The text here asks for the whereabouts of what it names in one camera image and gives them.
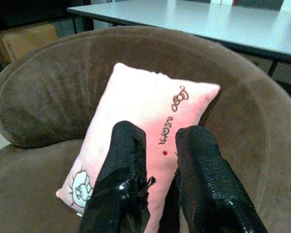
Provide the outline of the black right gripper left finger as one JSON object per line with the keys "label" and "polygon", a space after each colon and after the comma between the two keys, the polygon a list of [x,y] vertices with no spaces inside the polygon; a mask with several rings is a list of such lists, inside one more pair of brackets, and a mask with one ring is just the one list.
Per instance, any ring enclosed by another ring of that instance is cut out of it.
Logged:
{"label": "black right gripper left finger", "polygon": [[112,130],[111,143],[91,198],[87,201],[80,233],[142,233],[150,218],[146,134],[120,121]]}

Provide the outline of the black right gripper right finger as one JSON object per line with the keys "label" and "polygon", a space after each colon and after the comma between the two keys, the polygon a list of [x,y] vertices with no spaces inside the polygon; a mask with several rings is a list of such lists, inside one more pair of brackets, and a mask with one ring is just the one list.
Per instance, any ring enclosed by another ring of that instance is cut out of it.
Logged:
{"label": "black right gripper right finger", "polygon": [[205,128],[190,126],[175,136],[178,167],[167,194],[161,233],[180,231],[180,211],[191,233],[265,233],[244,186]]}

